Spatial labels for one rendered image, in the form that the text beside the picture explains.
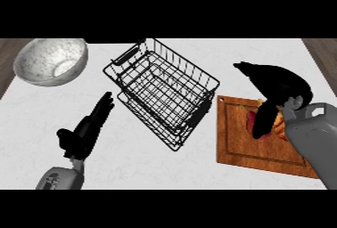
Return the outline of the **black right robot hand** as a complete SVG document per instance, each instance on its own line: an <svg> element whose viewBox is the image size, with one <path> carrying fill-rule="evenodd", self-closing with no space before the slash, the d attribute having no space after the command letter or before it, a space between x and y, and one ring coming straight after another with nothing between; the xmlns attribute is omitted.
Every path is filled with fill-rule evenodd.
<svg viewBox="0 0 337 228"><path fill-rule="evenodd" d="M258 139L270 133L277 116L277 107L283 106L291 98L301 97L293 110L301 110L311 102L313 93L307 81L286 68L274 65L254 64L240 61L233 67L248 77L265 101L258 106L252 125L252 138Z"/></svg>

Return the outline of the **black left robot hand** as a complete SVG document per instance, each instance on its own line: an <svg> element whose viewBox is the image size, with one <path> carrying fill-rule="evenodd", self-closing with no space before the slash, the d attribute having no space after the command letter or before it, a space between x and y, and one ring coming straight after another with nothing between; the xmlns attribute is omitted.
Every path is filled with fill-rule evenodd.
<svg viewBox="0 0 337 228"><path fill-rule="evenodd" d="M58 147L64 150L64 158L84 160L88 157L112 108L112 93L106 92L94 105L90 115L79 120L75 129L69 131L60 128L56 131Z"/></svg>

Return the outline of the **red and orange pear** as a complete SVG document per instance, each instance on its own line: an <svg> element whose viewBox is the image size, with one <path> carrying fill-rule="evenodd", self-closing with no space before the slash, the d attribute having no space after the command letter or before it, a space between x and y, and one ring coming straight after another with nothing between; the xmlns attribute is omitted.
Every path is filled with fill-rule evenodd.
<svg viewBox="0 0 337 228"><path fill-rule="evenodd" d="M283 124L283 116L282 116L282 107L277 106L277 115L276 115L276 119L273 121L273 126L271 126L271 130L267 134L264 134L259 139L265 139L270 134L276 134L276 136L283 140L288 141L286 136L285 136L285 124ZM254 122L255 122L255 114L257 112L252 110L246 110L246 131L249 134L252 134L252 126L254 126Z"/></svg>

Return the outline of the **brown wooden cutting board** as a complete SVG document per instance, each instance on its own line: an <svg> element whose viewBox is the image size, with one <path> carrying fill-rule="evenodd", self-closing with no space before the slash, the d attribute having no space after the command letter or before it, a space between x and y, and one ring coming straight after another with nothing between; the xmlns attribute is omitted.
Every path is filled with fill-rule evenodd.
<svg viewBox="0 0 337 228"><path fill-rule="evenodd" d="M246 112L257 107L257 100L217 96L217 162L317 179L291 143L276 134L255 140L246 131Z"/></svg>

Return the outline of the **speckled white bowl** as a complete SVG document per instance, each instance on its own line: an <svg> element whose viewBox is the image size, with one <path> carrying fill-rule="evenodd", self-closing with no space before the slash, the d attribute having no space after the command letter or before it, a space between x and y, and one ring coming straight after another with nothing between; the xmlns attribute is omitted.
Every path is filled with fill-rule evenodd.
<svg viewBox="0 0 337 228"><path fill-rule="evenodd" d="M13 71L33 86L61 86L78 77L87 61L82 38L35 38L17 52Z"/></svg>

